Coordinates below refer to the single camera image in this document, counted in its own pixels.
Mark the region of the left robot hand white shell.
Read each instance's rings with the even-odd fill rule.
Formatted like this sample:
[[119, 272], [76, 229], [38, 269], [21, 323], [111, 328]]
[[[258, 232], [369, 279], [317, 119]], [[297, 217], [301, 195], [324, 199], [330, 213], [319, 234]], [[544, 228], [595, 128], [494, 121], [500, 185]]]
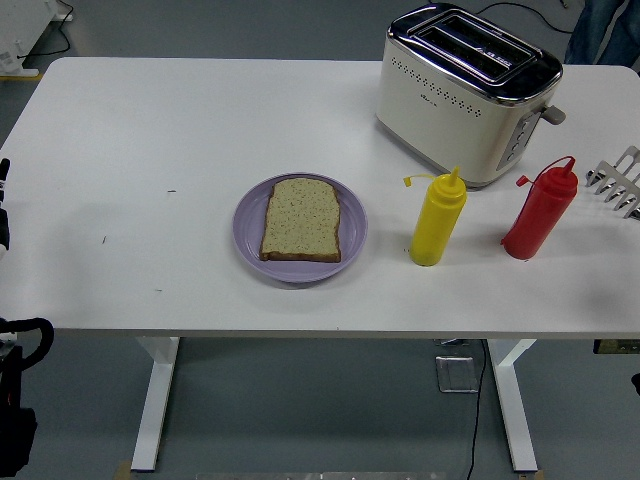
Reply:
[[[1, 197], [1, 202], [4, 202], [4, 198], [5, 198], [5, 183], [7, 180], [7, 176], [8, 176], [8, 172], [10, 169], [10, 160], [8, 158], [3, 158], [1, 160], [1, 171], [0, 171], [0, 179], [1, 179], [1, 191], [0, 191], [0, 197]], [[8, 213], [4, 208], [0, 209], [0, 234], [1, 234], [1, 257], [4, 257], [4, 255], [9, 251], [9, 246], [10, 246], [10, 230], [9, 230], [9, 220], [8, 220]]]

